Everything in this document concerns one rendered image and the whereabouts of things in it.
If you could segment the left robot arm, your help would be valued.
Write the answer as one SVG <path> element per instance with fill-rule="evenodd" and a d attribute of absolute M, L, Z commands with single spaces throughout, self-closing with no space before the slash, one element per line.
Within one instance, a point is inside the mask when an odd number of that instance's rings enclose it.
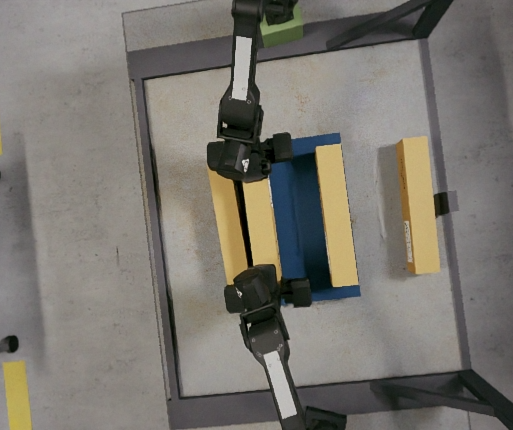
<path fill-rule="evenodd" d="M 258 266 L 265 265 L 265 266 Z M 280 293 L 274 264 L 248 266 L 234 279 L 247 310 L 239 314 L 245 347 L 264 367 L 282 430 L 338 430 L 337 424 L 312 419 L 307 426 L 288 366 L 290 339 L 277 301 Z M 263 318 L 263 319 L 262 319 Z M 276 322 L 277 321 L 277 322 Z M 251 323 L 251 327 L 247 324 Z M 331 427 L 332 426 L 332 427 Z"/>

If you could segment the brown cardboard carton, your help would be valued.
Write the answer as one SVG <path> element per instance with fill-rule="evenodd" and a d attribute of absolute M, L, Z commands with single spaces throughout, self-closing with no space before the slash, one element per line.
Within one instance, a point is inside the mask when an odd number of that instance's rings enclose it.
<path fill-rule="evenodd" d="M 341 143 L 316 147 L 315 160 L 331 284 L 358 285 Z"/>
<path fill-rule="evenodd" d="M 440 272 L 427 136 L 396 144 L 408 271 Z"/>
<path fill-rule="evenodd" d="M 250 235 L 253 266 L 274 264 L 277 282 L 281 283 L 281 263 L 275 225 L 270 179 L 244 183 L 248 228 Z"/>
<path fill-rule="evenodd" d="M 251 265 L 239 190 L 236 180 L 226 179 L 208 167 L 214 209 L 227 284 Z"/>

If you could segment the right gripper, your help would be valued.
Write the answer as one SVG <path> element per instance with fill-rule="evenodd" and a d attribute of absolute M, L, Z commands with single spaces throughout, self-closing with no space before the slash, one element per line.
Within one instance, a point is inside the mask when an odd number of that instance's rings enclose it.
<path fill-rule="evenodd" d="M 207 145 L 207 164 L 211 171 L 216 171 L 224 141 L 209 142 Z M 258 147 L 257 147 L 258 146 Z M 288 132 L 273 134 L 273 138 L 267 138 L 260 142 L 258 136 L 256 145 L 251 149 L 260 149 L 265 153 L 265 159 L 271 164 L 293 160 L 291 134 Z"/>

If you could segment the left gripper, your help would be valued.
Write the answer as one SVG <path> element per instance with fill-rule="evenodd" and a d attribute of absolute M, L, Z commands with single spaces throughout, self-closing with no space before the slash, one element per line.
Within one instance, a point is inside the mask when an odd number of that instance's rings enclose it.
<path fill-rule="evenodd" d="M 281 276 L 282 288 L 280 288 L 280 293 L 272 297 L 270 301 L 277 301 L 279 308 L 281 308 L 281 299 L 285 300 L 285 304 L 294 303 L 294 308 L 311 306 L 310 281 L 307 277 L 282 279 L 285 278 Z M 226 285 L 224 297 L 226 309 L 230 314 L 245 312 L 245 307 L 234 284 Z"/>

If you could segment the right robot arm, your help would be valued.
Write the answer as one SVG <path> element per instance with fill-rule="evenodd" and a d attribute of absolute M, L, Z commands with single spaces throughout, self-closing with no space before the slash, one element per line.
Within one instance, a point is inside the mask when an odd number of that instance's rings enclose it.
<path fill-rule="evenodd" d="M 220 100 L 217 124 L 217 138 L 225 141 L 216 172 L 226 179 L 248 184 L 267 179 L 272 174 L 271 162 L 265 159 L 262 150 L 250 147 L 256 145 L 261 135 L 264 116 L 262 105 L 259 105 L 260 91 L 255 83 L 260 24 L 264 14 L 268 26 L 293 20 L 297 3 L 298 0 L 232 2 L 231 78 Z M 223 122 L 227 127 L 222 127 Z"/>

